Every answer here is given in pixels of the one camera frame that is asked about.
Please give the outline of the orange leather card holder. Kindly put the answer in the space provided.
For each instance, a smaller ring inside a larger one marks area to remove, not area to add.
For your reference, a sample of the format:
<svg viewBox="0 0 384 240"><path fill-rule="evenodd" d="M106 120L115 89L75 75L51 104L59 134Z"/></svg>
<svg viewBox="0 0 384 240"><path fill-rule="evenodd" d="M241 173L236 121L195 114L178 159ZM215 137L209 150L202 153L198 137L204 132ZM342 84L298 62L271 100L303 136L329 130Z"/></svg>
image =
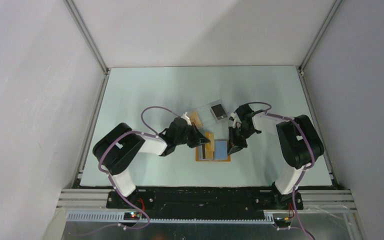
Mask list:
<svg viewBox="0 0 384 240"><path fill-rule="evenodd" d="M210 142L195 148L195 161L230 162L231 157L228 155L228 140L215 139L215 135L211 132L205 132L204 135Z"/></svg>

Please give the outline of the clear plastic card tray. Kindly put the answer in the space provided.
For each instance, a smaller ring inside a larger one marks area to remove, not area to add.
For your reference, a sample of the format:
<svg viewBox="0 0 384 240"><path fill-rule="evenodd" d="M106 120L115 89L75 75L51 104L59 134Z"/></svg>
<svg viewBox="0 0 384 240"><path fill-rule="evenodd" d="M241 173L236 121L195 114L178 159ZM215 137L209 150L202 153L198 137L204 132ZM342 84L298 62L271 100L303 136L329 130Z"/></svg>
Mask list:
<svg viewBox="0 0 384 240"><path fill-rule="evenodd" d="M209 127L216 124L220 124L221 122L229 118L229 112L225 108L227 112L227 118L220 121L216 121L211 111L211 106L216 104L222 104L223 107L225 108L223 101L221 99L218 99L216 101L210 102L208 104L205 104L187 111L192 124L195 125L198 130L208 129Z"/></svg>

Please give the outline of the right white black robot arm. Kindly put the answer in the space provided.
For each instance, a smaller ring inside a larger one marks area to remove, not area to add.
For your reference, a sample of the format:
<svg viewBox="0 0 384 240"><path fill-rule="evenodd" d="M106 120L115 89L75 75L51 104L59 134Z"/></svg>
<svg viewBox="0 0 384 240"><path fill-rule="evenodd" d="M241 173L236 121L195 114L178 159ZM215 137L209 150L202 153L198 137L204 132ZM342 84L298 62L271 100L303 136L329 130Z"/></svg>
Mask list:
<svg viewBox="0 0 384 240"><path fill-rule="evenodd" d="M277 135L282 156L287 167L273 183L271 204L284 209L291 202L305 175L317 159L324 154L324 145L307 115L282 116L267 109L253 110L249 103L240 105L229 120L227 154L232 155L247 148L247 139L263 131Z"/></svg>

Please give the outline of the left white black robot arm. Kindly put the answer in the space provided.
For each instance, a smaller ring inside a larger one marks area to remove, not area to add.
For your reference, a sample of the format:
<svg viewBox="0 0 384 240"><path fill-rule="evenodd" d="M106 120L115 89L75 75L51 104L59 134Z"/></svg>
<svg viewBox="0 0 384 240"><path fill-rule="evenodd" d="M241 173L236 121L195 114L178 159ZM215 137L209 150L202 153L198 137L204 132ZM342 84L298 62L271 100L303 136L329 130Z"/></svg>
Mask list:
<svg viewBox="0 0 384 240"><path fill-rule="evenodd" d="M162 132L150 134L133 130L122 122L107 133L92 148L98 160L99 171L105 173L112 187L118 192L118 201L125 208L133 208L138 202L136 185L129 165L137 154L153 154L165 157L177 146L197 148L211 142L197 126L186 117L176 117Z"/></svg>

